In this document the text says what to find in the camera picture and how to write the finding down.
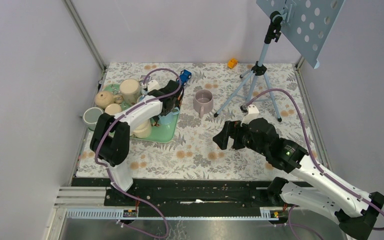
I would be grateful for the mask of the mauve pink mug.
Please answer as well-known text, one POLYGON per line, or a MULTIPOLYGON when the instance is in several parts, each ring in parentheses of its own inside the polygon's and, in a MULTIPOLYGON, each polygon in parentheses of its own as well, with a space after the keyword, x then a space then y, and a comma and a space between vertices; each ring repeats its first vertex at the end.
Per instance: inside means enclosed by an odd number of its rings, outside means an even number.
POLYGON ((200 119, 210 113, 214 108, 213 94, 206 89, 198 90, 193 98, 193 108, 200 119))

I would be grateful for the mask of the light blue mug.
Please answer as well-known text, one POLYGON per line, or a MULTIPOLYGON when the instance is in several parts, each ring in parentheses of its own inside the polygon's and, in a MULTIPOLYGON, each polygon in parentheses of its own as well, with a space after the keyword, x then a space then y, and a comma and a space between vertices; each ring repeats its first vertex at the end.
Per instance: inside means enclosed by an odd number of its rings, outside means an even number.
POLYGON ((159 115, 158 116, 158 124, 160 125, 169 125, 173 122, 175 116, 177 116, 180 113, 180 108, 175 107, 172 111, 170 111, 166 115, 159 115))

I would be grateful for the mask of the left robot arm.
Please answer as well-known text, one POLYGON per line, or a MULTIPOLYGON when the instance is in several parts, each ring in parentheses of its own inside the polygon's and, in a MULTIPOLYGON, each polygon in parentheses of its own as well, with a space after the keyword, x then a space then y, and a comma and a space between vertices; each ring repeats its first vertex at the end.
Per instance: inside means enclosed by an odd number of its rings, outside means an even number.
POLYGON ((150 90, 140 102, 121 113, 99 116, 89 147, 95 153, 96 163, 106 167, 112 185, 118 189, 115 197, 122 205, 128 206, 135 200, 135 192, 130 188, 133 178, 125 161, 131 134, 147 120, 171 112, 181 92, 182 84, 169 80, 165 87, 150 90))

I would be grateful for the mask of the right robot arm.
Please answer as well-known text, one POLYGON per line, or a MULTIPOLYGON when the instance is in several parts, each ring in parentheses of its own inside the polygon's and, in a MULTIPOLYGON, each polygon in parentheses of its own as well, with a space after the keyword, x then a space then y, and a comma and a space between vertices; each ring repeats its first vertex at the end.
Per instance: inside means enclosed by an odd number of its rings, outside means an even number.
POLYGON ((275 177, 267 188, 267 201, 273 206, 298 205, 333 221, 348 236, 367 240, 384 205, 384 195, 360 190, 314 163, 308 151, 276 132, 264 118, 250 122, 226 121, 212 140, 220 149, 248 148, 263 155, 274 168, 298 177, 317 191, 304 189, 281 177, 275 177))

